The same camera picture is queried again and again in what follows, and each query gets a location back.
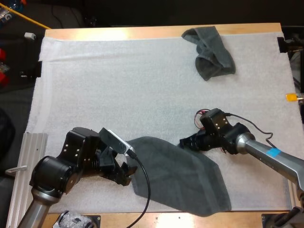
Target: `gray cloth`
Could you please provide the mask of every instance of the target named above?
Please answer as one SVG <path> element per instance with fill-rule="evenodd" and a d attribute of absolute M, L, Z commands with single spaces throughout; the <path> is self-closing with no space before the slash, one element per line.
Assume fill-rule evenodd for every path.
<path fill-rule="evenodd" d="M 129 144 L 148 173 L 152 200 L 198 216 L 231 210 L 219 167 L 205 155 L 153 137 L 134 139 Z M 138 166 L 130 157 L 127 162 Z M 140 167 L 132 185 L 136 195 L 147 197 L 147 182 Z"/>
<path fill-rule="evenodd" d="M 214 26 L 191 28 L 182 37 L 197 45 L 199 55 L 195 59 L 195 67 L 205 81 L 236 72 L 234 61 Z"/>

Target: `wooden table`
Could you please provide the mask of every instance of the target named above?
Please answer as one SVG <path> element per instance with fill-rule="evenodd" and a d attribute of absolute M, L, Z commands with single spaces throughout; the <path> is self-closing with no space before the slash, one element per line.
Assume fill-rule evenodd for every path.
<path fill-rule="evenodd" d="M 180 37 L 195 26 L 132 27 L 132 28 L 71 28 L 46 30 L 46 37 L 75 41 L 129 40 L 143 38 Z M 279 23 L 214 25 L 219 34 L 281 32 Z M 261 228 L 261 214 L 265 212 L 223 212 L 209 217 L 188 213 L 146 213 L 135 228 Z M 102 228 L 124 228 L 135 221 L 140 213 L 102 213 Z M 50 228 L 58 214 L 49 214 L 43 228 Z"/>

